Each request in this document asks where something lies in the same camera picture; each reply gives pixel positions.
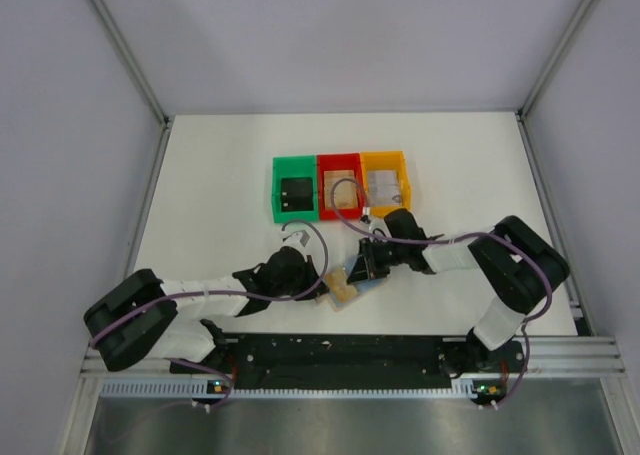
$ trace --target gray wall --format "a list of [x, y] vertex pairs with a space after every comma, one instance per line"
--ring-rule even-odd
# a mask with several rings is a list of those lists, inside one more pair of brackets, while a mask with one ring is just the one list
[[0, 451], [53, 453], [158, 127], [85, 0], [0, 0]]
[[578, 282], [640, 396], [640, 4], [601, 0], [532, 114]]
[[168, 113], [519, 108], [580, 0], [106, 0]]

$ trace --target yellow bin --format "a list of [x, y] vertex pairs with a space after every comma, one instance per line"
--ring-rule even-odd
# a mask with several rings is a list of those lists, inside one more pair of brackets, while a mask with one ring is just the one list
[[[402, 152], [363, 152], [360, 153], [360, 165], [362, 166], [364, 189], [367, 191], [367, 196], [372, 204], [371, 214], [373, 216], [382, 218], [398, 208], [404, 207], [407, 210], [411, 209], [411, 185], [409, 185], [407, 165]], [[372, 199], [369, 186], [369, 172], [379, 170], [393, 170], [396, 172], [398, 188], [402, 196], [400, 205], [376, 204], [376, 201]]]

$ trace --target gray floor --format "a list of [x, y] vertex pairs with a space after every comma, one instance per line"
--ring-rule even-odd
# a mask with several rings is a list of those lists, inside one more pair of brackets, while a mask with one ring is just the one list
[[498, 412], [470, 402], [235, 401], [211, 415], [167, 400], [102, 399], [86, 455], [621, 453], [597, 381], [527, 381]]

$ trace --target purple cable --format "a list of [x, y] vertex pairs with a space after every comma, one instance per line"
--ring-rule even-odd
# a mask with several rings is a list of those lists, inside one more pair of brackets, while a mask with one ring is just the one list
[[404, 238], [385, 237], [383, 235], [378, 235], [377, 233], [368, 232], [367, 230], [364, 230], [364, 229], [352, 224], [351, 222], [349, 222], [349, 220], [344, 218], [342, 213], [340, 213], [340, 210], [338, 210], [338, 208], [336, 207], [336, 204], [335, 204], [335, 191], [336, 191], [336, 188], [338, 187], [338, 185], [340, 185], [341, 183], [344, 183], [344, 182], [353, 183], [358, 188], [358, 191], [364, 197], [365, 206], [366, 207], [369, 206], [369, 197], [367, 195], [367, 191], [364, 189], [362, 184], [360, 182], [358, 182], [357, 180], [353, 179], [353, 178], [341, 178], [331, 188], [331, 197], [330, 197], [331, 208], [333, 209], [333, 211], [336, 214], [336, 216], [340, 219], [340, 221], [342, 221], [342, 223], [344, 223], [347, 227], [349, 227], [350, 229], [354, 230], [355, 232], [358, 232], [358, 233], [360, 233], [362, 235], [365, 235], [367, 237], [370, 237], [370, 238], [374, 238], [376, 240], [381, 240], [383, 242], [403, 243], [403, 244], [406, 244], [406, 245], [448, 245], [450, 243], [461, 242], [463, 240], [468, 240], [470, 238], [488, 237], [488, 238], [496, 241], [497, 243], [499, 243], [503, 247], [507, 248], [508, 250], [512, 251], [516, 255], [519, 255], [522, 258], [522, 260], [524, 260], [525, 263], [527, 265], [529, 265], [533, 269], [533, 271], [536, 273], [538, 278], [540, 278], [540, 281], [542, 282], [542, 284], [544, 286], [546, 300], [545, 300], [544, 306], [540, 309], [540, 311], [538, 313], [536, 313], [534, 315], [529, 315], [528, 317], [525, 317], [524, 320], [522, 321], [521, 330], [522, 330], [522, 335], [524, 337], [524, 344], [525, 344], [525, 351], [526, 351], [526, 353], [524, 354], [524, 360], [522, 362], [522, 369], [518, 373], [518, 377], [516, 378], [515, 382], [511, 386], [511, 389], [507, 392], [507, 394], [504, 396], [504, 398], [502, 400], [500, 400], [499, 402], [497, 402], [495, 405], [486, 405], [486, 407], [494, 407], [496, 409], [498, 409], [501, 406], [503, 406], [504, 403], [513, 396], [513, 393], [515, 393], [515, 391], [518, 389], [518, 387], [522, 383], [522, 379], [524, 378], [524, 374], [526, 373], [527, 367], [529, 365], [529, 358], [531, 357], [531, 342], [529, 340], [529, 335], [527, 335], [527, 332], [526, 332], [527, 323], [529, 323], [529, 322], [531, 322], [533, 320], [537, 320], [538, 318], [542, 317], [545, 313], [547, 313], [549, 311], [549, 309], [551, 308], [551, 304], [553, 302], [553, 289], [551, 288], [551, 284], [549, 283], [549, 279], [547, 278], [545, 273], [538, 266], [538, 264], [533, 261], [533, 259], [529, 255], [524, 253], [522, 250], [520, 250], [518, 247], [516, 247], [512, 243], [506, 241], [505, 239], [503, 239], [503, 238], [501, 238], [501, 237], [499, 237], [499, 236], [497, 236], [497, 235], [495, 235], [493, 233], [472, 232], [472, 233], [466, 233], [466, 234], [464, 234], [464, 235], [462, 235], [460, 237], [456, 237], [456, 238], [453, 238], [453, 239], [450, 239], [450, 240], [408, 240], [408, 239], [404, 239]]
[[[224, 405], [224, 404], [229, 402], [229, 397], [231, 396], [231, 391], [233, 389], [233, 380], [228, 375], [226, 375], [225, 373], [219, 372], [218, 370], [214, 370], [213, 368], [205, 367], [204, 365], [200, 365], [198, 363], [189, 362], [187, 360], [179, 360], [177, 358], [170, 358], [168, 360], [170, 362], [176, 363], [178, 365], [182, 365], [182, 366], [185, 366], [185, 367], [188, 367], [188, 368], [194, 368], [194, 369], [200, 370], [202, 372], [210, 373], [211, 375], [215, 375], [215, 376], [225, 380], [227, 383], [229, 383], [229, 389], [224, 394], [224, 397], [222, 397], [215, 404], [212, 404], [212, 405], [209, 405], [209, 406], [212, 407], [214, 410], [217, 410], [222, 405]], [[146, 414], [142, 415], [141, 417], [138, 417], [136, 419], [136, 421], [133, 422], [133, 424], [131, 424], [131, 426], [128, 429], [126, 429], [124, 432], [122, 432], [121, 434], [119, 434], [117, 437], [114, 437], [114, 438], [111, 438], [111, 437], [107, 436], [107, 434], [105, 433], [104, 419], [103, 419], [102, 425], [101, 425], [102, 438], [104, 438], [107, 441], [107, 443], [113, 445], [113, 444], [118, 443], [121, 440], [127, 438], [129, 435], [131, 435], [133, 432], [135, 432], [141, 425], [143, 425], [146, 422], [148, 422], [151, 418], [155, 417], [158, 413], [160, 413], [160, 412], [162, 412], [162, 411], [164, 411], [164, 410], [166, 410], [168, 408], [186, 406], [186, 405], [190, 405], [191, 406], [192, 404], [193, 404], [193, 402], [188, 401], [188, 400], [174, 400], [172, 402], [165, 403], [164, 405], [160, 405], [158, 408], [155, 408], [155, 409], [147, 412]]]
[[291, 223], [302, 223], [307, 227], [309, 227], [311, 230], [313, 230], [313, 232], [315, 232], [316, 236], [318, 237], [318, 240], [320, 240], [320, 243], [322, 244], [322, 251], [324, 253], [324, 265], [322, 267], [322, 272], [320, 273], [320, 276], [313, 283], [313, 285], [307, 288], [304, 292], [301, 292], [297, 295], [292, 295], [291, 297], [282, 297], [282, 298], [267, 297], [265, 295], [259, 295], [257, 293], [250, 293], [250, 292], [241, 292], [239, 290], [209, 290], [208, 292], [185, 292], [185, 293], [176, 293], [173, 295], [167, 295], [165, 297], [156, 298], [155, 300], [145, 303], [144, 305], [136, 308], [135, 310], [132, 310], [131, 312], [127, 313], [125, 316], [119, 318], [112, 324], [103, 328], [96, 334], [95, 337], [93, 337], [89, 341], [89, 346], [91, 348], [96, 348], [96, 345], [100, 343], [100, 341], [104, 337], [108, 336], [111, 332], [121, 327], [122, 325], [127, 323], [129, 320], [137, 317], [141, 313], [146, 312], [151, 307], [153, 307], [154, 305], [160, 302], [167, 302], [169, 300], [176, 300], [179, 298], [187, 298], [187, 297], [202, 297], [204, 295], [242, 295], [247, 298], [255, 298], [257, 300], [266, 300], [268, 302], [288, 302], [291, 300], [300, 300], [301, 298], [306, 297], [322, 283], [322, 281], [324, 280], [324, 276], [327, 274], [327, 269], [329, 268], [329, 249], [327, 247], [327, 242], [325, 241], [322, 234], [318, 231], [318, 229], [314, 227], [311, 223], [305, 220], [298, 220], [298, 219], [289, 220], [284, 225], [282, 225], [282, 230], [287, 228], [287, 226]]

